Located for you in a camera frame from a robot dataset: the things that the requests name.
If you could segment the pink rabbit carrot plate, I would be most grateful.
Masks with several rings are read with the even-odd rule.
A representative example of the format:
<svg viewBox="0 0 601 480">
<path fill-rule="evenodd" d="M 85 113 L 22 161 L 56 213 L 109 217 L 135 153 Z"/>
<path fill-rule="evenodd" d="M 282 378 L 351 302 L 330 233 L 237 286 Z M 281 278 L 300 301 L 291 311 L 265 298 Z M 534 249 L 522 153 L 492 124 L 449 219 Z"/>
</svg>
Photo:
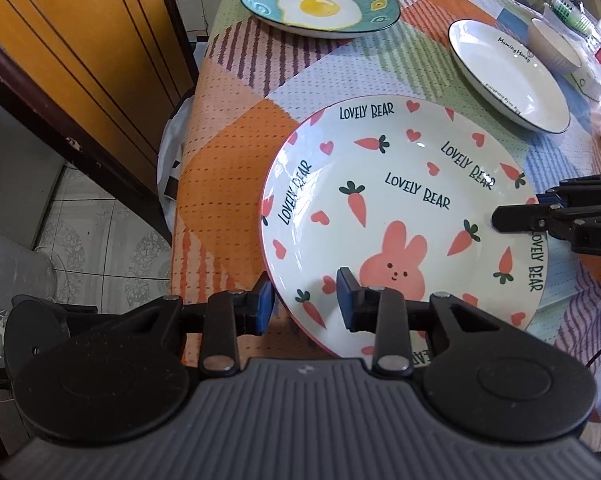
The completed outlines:
<svg viewBox="0 0 601 480">
<path fill-rule="evenodd" d="M 525 328 L 543 294 L 547 239 L 502 234 L 491 216 L 534 202 L 525 171 L 475 122 L 407 96 L 361 96 L 287 136 L 262 191 L 261 247 L 298 326 L 335 356 L 366 360 L 374 337 L 343 322 L 340 268 L 410 300 L 450 292 Z"/>
</svg>

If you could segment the blue fried egg plate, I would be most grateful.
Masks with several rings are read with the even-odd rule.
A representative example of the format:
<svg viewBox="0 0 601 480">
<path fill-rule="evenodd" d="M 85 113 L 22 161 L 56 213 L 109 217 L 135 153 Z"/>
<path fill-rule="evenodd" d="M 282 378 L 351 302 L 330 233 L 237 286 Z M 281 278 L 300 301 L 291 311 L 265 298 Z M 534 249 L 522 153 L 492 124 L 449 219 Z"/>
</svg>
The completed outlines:
<svg viewBox="0 0 601 480">
<path fill-rule="evenodd" d="M 240 0 L 260 21 L 317 39 L 352 39 L 380 32 L 400 18 L 398 0 Z"/>
</svg>

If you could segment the white black-rimmed plate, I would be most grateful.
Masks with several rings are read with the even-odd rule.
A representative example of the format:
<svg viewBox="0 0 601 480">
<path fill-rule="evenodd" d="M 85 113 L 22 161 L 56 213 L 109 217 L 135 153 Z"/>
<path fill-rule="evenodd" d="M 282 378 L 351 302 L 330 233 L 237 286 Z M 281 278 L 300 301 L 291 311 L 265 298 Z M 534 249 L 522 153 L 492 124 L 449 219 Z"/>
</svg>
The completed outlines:
<svg viewBox="0 0 601 480">
<path fill-rule="evenodd" d="M 531 131 L 567 130 L 570 112 L 564 93 L 526 46 L 475 20 L 453 22 L 448 38 L 462 75 L 499 113 Z"/>
</svg>

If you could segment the white ribbed bowl far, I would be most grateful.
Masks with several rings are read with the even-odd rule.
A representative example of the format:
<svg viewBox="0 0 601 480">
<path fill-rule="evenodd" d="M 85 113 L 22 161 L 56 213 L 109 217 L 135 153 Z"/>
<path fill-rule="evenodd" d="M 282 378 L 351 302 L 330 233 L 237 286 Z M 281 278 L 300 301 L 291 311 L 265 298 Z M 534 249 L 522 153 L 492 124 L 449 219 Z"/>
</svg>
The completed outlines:
<svg viewBox="0 0 601 480">
<path fill-rule="evenodd" d="M 533 18 L 528 25 L 527 44 L 550 72 L 569 75 L 582 66 L 581 58 L 571 43 L 541 18 Z"/>
</svg>

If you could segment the colourful patchwork tablecloth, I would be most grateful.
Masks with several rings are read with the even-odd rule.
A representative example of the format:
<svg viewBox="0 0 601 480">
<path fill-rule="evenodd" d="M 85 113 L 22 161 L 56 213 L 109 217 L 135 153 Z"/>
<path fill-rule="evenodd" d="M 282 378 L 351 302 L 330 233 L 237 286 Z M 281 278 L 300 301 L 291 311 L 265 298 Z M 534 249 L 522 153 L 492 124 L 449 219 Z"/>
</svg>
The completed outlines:
<svg viewBox="0 0 601 480">
<path fill-rule="evenodd" d="M 302 38 L 222 0 L 195 91 L 172 242 L 171 288 L 197 302 L 281 273 L 283 304 L 242 357 L 369 359 L 343 326 L 336 272 L 444 290 L 582 362 L 599 385 L 601 258 L 542 235 L 494 233 L 483 202 L 523 203 L 601 172 L 601 109 L 569 82 L 559 136 L 509 122 L 467 83 L 447 36 L 461 18 L 521 35 L 511 0 L 399 0 L 348 41 Z"/>
</svg>

